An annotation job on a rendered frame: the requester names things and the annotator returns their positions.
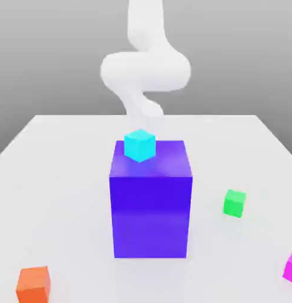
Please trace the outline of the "small cyan cube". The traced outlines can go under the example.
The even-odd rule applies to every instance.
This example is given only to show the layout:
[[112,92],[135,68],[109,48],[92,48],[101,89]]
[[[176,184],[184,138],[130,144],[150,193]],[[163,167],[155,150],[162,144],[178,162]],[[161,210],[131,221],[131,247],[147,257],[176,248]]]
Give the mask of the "small cyan cube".
[[139,129],[124,136],[124,154],[136,162],[143,162],[156,155],[156,137]]

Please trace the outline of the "small green cube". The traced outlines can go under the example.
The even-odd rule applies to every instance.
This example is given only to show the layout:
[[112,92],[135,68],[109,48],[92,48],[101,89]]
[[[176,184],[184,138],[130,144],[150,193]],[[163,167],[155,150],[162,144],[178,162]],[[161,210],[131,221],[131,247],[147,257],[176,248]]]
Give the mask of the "small green cube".
[[229,189],[224,199],[223,212],[227,215],[240,218],[243,213],[246,194]]

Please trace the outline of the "small orange cube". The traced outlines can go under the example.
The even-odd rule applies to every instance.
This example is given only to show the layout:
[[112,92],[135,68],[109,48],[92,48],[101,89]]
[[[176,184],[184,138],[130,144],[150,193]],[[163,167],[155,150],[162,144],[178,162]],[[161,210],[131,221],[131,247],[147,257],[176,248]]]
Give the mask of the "small orange cube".
[[50,273],[47,266],[21,269],[16,287],[19,303],[49,303]]

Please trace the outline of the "large purple box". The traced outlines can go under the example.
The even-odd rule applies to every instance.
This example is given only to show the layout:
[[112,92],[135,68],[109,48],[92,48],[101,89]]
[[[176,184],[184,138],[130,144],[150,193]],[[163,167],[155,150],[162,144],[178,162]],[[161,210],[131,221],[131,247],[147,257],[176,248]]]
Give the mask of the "large purple box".
[[183,141],[157,141],[138,163],[117,141],[109,175],[116,258],[185,258],[192,171]]

